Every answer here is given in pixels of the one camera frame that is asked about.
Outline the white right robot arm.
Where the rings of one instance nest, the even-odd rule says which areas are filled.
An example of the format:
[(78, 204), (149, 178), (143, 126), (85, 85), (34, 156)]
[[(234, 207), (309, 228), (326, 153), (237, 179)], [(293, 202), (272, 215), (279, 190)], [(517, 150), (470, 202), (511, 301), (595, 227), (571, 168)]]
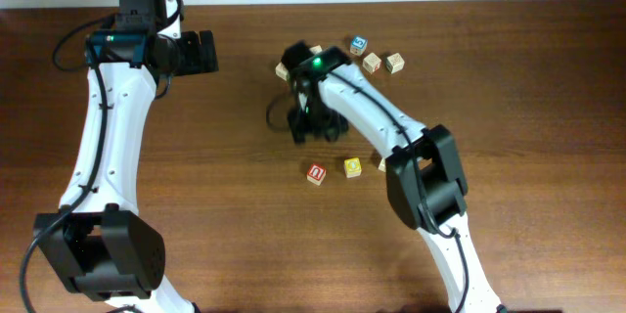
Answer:
[(424, 239), (451, 311), (506, 311), (470, 237), (469, 186), (451, 132), (400, 111), (337, 47), (313, 53), (300, 41), (285, 50), (281, 62), (297, 103), (288, 114), (294, 141), (334, 142), (354, 127), (384, 159), (387, 199), (404, 225)]

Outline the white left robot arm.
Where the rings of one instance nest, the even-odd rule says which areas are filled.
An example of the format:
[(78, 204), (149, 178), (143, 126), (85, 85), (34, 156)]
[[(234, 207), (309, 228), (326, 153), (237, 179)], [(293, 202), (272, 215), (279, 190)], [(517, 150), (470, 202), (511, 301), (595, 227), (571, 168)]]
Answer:
[(138, 215), (143, 130), (161, 78), (198, 73), (180, 31), (182, 0), (120, 0), (85, 43), (89, 104), (74, 174), (55, 213), (35, 218), (33, 241), (67, 291), (114, 311), (196, 312), (164, 275), (159, 232)]

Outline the yellow wooden block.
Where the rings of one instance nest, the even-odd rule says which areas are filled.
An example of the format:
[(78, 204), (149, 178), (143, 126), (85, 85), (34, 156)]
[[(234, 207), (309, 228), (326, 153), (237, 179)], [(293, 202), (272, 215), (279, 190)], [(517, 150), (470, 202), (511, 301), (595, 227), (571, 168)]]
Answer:
[(344, 172), (347, 178), (360, 176), (362, 166), (359, 157), (348, 158), (343, 162)]

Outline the red letter U block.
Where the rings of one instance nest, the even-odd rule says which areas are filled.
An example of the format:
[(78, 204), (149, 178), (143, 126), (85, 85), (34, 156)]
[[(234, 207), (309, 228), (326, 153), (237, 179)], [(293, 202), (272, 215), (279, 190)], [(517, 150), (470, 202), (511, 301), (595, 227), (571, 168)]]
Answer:
[(320, 186), (327, 175), (327, 169), (319, 164), (313, 163), (306, 174), (307, 180), (316, 186)]

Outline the natural block brown picture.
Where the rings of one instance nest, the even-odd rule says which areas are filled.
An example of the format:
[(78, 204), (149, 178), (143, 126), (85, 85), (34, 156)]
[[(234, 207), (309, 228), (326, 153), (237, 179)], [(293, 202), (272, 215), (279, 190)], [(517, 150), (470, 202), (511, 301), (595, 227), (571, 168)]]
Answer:
[(386, 163), (385, 163), (385, 159), (383, 158), (378, 166), (378, 170), (381, 172), (385, 172), (386, 171)]

